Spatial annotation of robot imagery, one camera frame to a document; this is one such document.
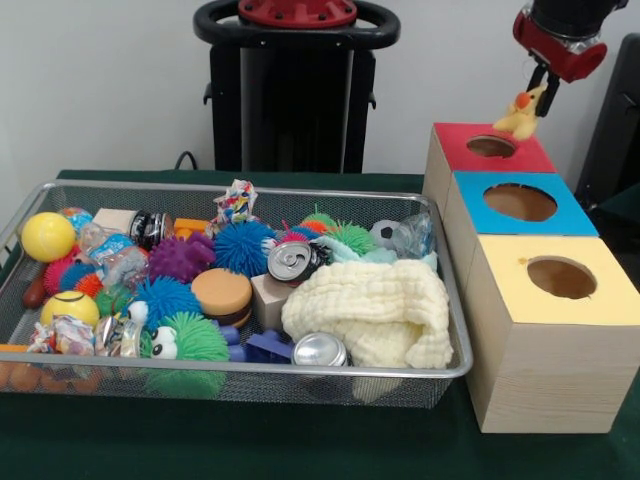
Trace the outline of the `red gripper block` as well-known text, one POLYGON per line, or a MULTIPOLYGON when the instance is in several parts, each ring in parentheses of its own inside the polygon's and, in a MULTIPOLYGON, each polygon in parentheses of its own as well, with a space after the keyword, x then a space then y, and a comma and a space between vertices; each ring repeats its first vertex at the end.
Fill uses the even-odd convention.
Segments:
POLYGON ((513 25, 513 35, 516 41, 538 63, 533 70, 526 88, 531 91, 541 85, 546 74, 549 74, 547 84, 541 93, 537 104, 537 116, 545 117, 553 103, 560 85, 560 78, 566 83, 587 78, 604 60, 607 46, 598 36, 588 40, 559 39, 537 26, 530 10, 521 10, 513 25))

